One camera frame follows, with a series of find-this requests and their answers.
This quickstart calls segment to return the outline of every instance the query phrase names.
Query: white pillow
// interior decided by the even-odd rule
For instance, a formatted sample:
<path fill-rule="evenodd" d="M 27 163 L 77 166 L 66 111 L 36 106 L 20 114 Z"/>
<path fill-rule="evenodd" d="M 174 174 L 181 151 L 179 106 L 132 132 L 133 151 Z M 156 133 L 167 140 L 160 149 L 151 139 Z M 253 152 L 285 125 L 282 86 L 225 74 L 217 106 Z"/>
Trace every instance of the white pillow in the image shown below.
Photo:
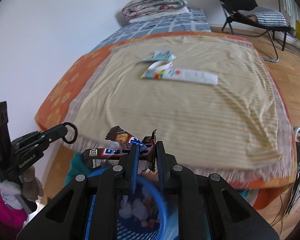
<path fill-rule="evenodd" d="M 165 16 L 170 16 L 170 15 L 177 15 L 177 14 L 182 14 L 182 13 L 189 13 L 189 9 L 185 6 L 182 9 L 178 11 L 168 11 L 168 12 L 160 12 L 152 15 L 146 15 L 146 16 L 141 16 L 138 18 L 131 19 L 129 23 L 137 23 L 137 22 L 144 22 L 151 20 L 153 18 L 159 18 L 159 17 L 165 17 Z"/>

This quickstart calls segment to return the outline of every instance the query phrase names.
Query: black folding chair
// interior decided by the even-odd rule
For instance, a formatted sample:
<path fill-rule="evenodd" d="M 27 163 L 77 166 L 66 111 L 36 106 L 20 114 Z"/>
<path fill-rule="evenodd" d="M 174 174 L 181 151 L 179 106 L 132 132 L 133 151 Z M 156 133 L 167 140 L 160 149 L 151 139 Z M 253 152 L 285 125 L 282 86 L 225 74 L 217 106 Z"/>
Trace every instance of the black folding chair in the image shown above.
<path fill-rule="evenodd" d="M 257 3 L 256 0 L 220 0 L 223 11 L 225 13 L 226 16 L 226 22 L 223 25 L 221 31 L 224 33 L 230 33 L 232 35 L 235 34 L 239 34 L 239 35 L 245 35 L 245 36 L 250 36 L 250 37 L 261 37 L 262 35 L 264 35 L 265 33 L 268 33 L 270 40 L 272 42 L 272 45 L 274 47 L 274 51 L 275 54 L 277 56 L 276 59 L 272 59 L 272 58 L 266 58 L 264 57 L 263 59 L 265 61 L 269 61 L 269 62 L 278 62 L 279 61 L 279 55 L 277 52 L 277 49 L 274 45 L 274 41 L 273 38 L 271 37 L 269 31 L 273 32 L 283 32 L 284 33 L 284 39 L 283 39 L 283 45 L 282 45 L 282 51 L 284 50 L 285 44 L 286 44 L 286 38 L 287 38 L 287 32 L 290 30 L 290 27 L 288 26 L 283 26 L 283 27 L 276 27 L 276 26 L 265 26 L 265 25 L 261 25 L 257 22 L 252 21 L 251 19 L 239 14 L 237 11 L 238 10 L 246 10 L 246 11 L 250 11 L 253 10 L 255 7 L 257 7 Z M 232 22 L 239 22 L 239 23 L 243 23 L 246 25 L 250 25 L 253 27 L 257 27 L 257 28 L 261 28 L 266 30 L 264 33 L 260 34 L 260 35 L 251 35 L 251 34 L 245 34 L 245 33 L 237 33 L 233 31 L 233 28 L 231 26 Z M 227 24 L 229 24 L 230 27 L 230 32 L 224 31 L 225 27 L 227 26 Z"/>

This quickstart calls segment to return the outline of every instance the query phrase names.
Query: chocolate bar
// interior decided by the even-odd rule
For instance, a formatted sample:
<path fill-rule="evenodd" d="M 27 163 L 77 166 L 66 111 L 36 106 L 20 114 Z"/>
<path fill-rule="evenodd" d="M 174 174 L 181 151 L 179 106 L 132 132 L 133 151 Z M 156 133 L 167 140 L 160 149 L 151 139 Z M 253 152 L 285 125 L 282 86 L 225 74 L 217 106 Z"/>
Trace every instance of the chocolate bar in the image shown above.
<path fill-rule="evenodd" d="M 139 166 L 149 168 L 154 171 L 155 167 L 155 154 L 154 147 L 156 143 L 154 130 L 151 136 L 145 136 L 142 141 L 135 138 L 130 133 L 121 129 L 119 126 L 115 126 L 110 129 L 106 136 L 106 140 L 117 141 L 131 144 L 140 145 Z M 106 160 L 119 160 L 122 155 L 130 153 L 129 149 L 108 149 L 108 148 L 96 148 L 86 149 L 84 152 L 84 158 L 86 159 L 86 166 L 89 168 L 96 168 Z"/>

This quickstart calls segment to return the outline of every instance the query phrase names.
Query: blue checkered mattress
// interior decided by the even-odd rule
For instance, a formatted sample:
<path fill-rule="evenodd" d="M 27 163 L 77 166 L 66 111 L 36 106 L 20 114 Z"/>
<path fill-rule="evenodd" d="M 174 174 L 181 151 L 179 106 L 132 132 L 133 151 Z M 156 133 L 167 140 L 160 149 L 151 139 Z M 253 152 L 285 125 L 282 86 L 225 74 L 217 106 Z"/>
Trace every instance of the blue checkered mattress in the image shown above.
<path fill-rule="evenodd" d="M 178 31 L 211 32 L 206 16 L 201 9 L 189 9 L 189 12 L 190 13 L 153 18 L 148 21 L 129 24 L 106 38 L 92 51 L 106 45 L 114 44 L 118 41 L 154 33 L 170 33 Z"/>

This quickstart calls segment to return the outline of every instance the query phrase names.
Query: teal cloth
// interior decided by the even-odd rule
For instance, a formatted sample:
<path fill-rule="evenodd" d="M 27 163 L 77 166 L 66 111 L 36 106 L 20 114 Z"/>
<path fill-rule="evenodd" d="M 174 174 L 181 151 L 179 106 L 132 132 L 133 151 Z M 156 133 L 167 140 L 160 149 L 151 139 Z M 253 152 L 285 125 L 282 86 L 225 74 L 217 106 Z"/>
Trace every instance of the teal cloth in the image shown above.
<path fill-rule="evenodd" d="M 93 169 L 86 167 L 83 154 L 75 153 L 70 163 L 70 170 L 66 175 L 66 180 L 63 185 L 67 185 L 72 179 L 75 178 L 75 176 L 79 174 L 88 176 L 92 171 Z"/>

